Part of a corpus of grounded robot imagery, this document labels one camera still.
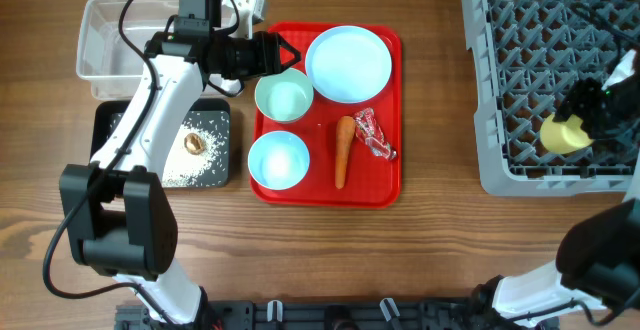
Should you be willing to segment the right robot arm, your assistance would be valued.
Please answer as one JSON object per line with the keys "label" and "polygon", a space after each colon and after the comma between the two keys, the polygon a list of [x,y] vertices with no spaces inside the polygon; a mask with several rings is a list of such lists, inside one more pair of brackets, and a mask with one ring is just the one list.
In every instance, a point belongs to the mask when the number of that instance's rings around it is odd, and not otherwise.
{"label": "right robot arm", "polygon": [[[639,77],[612,77],[605,83],[580,80],[560,109],[541,127],[543,145],[566,153],[616,134],[639,116]],[[554,261],[519,276],[497,276],[479,285],[469,301],[489,327],[533,328],[540,322],[581,310],[602,327],[639,306],[639,182],[622,204],[584,220],[566,234]]]}

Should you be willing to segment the orange carrot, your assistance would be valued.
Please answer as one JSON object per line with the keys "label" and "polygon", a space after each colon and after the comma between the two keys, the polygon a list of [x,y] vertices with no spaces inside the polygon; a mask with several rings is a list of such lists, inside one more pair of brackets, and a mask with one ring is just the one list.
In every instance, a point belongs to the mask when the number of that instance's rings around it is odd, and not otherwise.
{"label": "orange carrot", "polygon": [[355,120],[350,116],[339,119],[336,127],[335,186],[342,189],[346,181],[349,152],[355,135]]}

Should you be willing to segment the black waste tray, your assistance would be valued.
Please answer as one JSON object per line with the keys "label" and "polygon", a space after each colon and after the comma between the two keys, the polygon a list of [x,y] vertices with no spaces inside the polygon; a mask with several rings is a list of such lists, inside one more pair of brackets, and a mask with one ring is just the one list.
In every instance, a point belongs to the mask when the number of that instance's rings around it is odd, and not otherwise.
{"label": "black waste tray", "polygon": [[191,110],[185,116],[182,124],[190,123],[196,126],[200,122],[214,120],[222,122],[226,120],[229,123],[229,162],[231,155],[231,111],[229,104],[223,99],[209,98],[197,101]]}

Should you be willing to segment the yellow plastic cup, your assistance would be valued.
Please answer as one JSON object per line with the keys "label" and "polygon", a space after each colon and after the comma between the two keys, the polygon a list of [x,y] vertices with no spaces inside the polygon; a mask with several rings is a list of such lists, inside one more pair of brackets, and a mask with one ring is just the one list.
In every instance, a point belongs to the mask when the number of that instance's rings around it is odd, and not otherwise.
{"label": "yellow plastic cup", "polygon": [[589,147],[594,140],[582,129],[583,120],[571,115],[568,120],[556,122],[556,115],[547,117],[540,128],[540,141],[544,148],[556,154],[568,154]]}

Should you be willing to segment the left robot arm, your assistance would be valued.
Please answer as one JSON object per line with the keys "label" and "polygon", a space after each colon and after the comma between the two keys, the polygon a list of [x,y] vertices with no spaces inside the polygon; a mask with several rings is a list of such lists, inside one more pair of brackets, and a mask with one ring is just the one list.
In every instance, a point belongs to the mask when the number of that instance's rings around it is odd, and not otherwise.
{"label": "left robot arm", "polygon": [[43,280],[56,296],[76,299],[51,280],[63,235],[76,263],[115,279],[144,302],[160,329],[219,329],[205,290],[175,260],[177,221],[161,176],[187,112],[213,74],[245,80],[280,74],[300,52],[281,35],[253,38],[158,32],[141,51],[145,73],[116,130],[86,165],[69,164],[59,190],[65,218],[47,249]]}

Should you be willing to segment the white rice pile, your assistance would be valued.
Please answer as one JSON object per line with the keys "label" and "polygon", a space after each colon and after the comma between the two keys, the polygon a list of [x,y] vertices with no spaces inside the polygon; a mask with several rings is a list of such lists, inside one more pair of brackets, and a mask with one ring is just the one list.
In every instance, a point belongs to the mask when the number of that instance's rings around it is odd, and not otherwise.
{"label": "white rice pile", "polygon": [[[184,138],[198,134],[206,143],[200,155],[188,153]],[[182,124],[171,146],[162,176],[165,188],[221,187],[229,177],[229,123],[226,120]]]}

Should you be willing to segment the brown food scrap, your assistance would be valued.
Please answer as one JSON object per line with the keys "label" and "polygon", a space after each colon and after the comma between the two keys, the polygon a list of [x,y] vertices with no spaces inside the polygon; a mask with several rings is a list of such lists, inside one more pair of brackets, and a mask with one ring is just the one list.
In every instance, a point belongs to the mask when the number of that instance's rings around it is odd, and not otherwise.
{"label": "brown food scrap", "polygon": [[206,150],[206,143],[196,133],[189,133],[184,138],[184,147],[192,155],[200,155]]}

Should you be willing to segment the clear plastic bin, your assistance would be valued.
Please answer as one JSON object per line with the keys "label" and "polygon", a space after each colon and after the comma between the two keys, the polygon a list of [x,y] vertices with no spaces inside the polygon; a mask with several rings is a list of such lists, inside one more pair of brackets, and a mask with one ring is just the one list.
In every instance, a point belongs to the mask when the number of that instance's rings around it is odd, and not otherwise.
{"label": "clear plastic bin", "polygon": [[[101,101],[129,100],[143,73],[143,61],[121,39],[118,24],[128,0],[89,0],[80,27],[76,73],[91,83]],[[179,0],[134,0],[123,23],[126,37],[143,48],[179,9]]]}

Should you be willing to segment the green bowl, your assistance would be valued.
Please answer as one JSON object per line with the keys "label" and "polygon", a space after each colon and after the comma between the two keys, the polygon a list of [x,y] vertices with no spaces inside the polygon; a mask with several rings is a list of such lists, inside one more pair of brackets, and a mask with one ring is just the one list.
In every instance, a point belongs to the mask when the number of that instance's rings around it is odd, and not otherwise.
{"label": "green bowl", "polygon": [[259,112],[268,119],[292,123],[311,108],[314,88],[303,72],[290,68],[261,78],[256,84],[254,99]]}

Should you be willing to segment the light blue bowl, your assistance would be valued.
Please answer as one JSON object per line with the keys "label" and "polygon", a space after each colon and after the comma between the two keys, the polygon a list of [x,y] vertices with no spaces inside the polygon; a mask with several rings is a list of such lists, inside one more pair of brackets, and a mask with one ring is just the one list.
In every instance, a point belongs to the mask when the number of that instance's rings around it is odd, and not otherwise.
{"label": "light blue bowl", "polygon": [[287,131],[272,131],[260,136],[248,153],[251,177],[269,190],[296,186],[310,168],[310,153],[305,142]]}

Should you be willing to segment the red plastic tray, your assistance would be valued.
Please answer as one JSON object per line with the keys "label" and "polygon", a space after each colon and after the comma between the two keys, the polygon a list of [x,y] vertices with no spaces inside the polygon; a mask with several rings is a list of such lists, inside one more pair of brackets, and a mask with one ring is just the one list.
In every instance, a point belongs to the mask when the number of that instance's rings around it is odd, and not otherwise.
{"label": "red plastic tray", "polygon": [[[390,28],[380,25],[337,25],[324,23],[281,22],[270,30],[283,36],[300,51],[303,59],[297,70],[310,75],[318,67],[323,43],[340,39],[338,50],[328,64],[336,65],[342,58],[354,63],[340,65],[349,73],[359,71],[358,83],[376,91],[365,94],[362,102],[338,102],[329,94],[314,92],[310,110],[302,119],[280,124],[257,112],[254,138],[286,131],[299,137],[310,154],[310,167],[301,181],[289,189],[270,190],[255,179],[250,181],[254,194],[271,204],[299,206],[360,207],[379,209],[395,202],[401,192],[402,156],[385,160],[373,155],[360,140],[352,142],[346,170],[345,187],[334,185],[334,160],[337,122],[340,117],[371,108],[391,146],[402,149],[402,44]],[[369,85],[379,78],[384,84]]]}

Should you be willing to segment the light blue plate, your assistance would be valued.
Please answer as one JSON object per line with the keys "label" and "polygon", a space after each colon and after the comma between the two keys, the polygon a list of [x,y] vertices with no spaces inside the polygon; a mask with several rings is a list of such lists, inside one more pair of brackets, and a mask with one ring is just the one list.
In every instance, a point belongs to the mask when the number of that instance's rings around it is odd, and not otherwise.
{"label": "light blue plate", "polygon": [[328,100],[357,104],[377,96],[392,73],[392,57],[383,40],[358,26],[337,26],[318,35],[307,49],[305,71]]}

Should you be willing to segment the grey dishwasher rack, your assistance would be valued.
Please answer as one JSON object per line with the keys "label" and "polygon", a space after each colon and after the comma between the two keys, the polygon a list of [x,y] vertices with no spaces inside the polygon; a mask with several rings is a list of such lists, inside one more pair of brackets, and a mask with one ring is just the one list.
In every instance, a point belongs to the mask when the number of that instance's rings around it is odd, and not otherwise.
{"label": "grey dishwasher rack", "polygon": [[461,0],[476,72],[474,114],[481,185],[496,196],[624,192],[638,148],[592,145],[567,155],[543,148],[539,130],[578,80],[605,81],[617,57],[611,36],[575,16],[593,5],[639,35],[639,0]]}

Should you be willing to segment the red candy wrapper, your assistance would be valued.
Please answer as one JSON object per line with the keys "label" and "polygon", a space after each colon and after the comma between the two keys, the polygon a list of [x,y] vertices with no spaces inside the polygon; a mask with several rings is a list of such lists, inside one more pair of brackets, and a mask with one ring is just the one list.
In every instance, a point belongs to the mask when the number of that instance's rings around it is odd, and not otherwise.
{"label": "red candy wrapper", "polygon": [[372,108],[365,108],[353,115],[356,124],[356,137],[363,142],[376,157],[392,161],[397,157],[396,150],[384,136],[375,112]]}

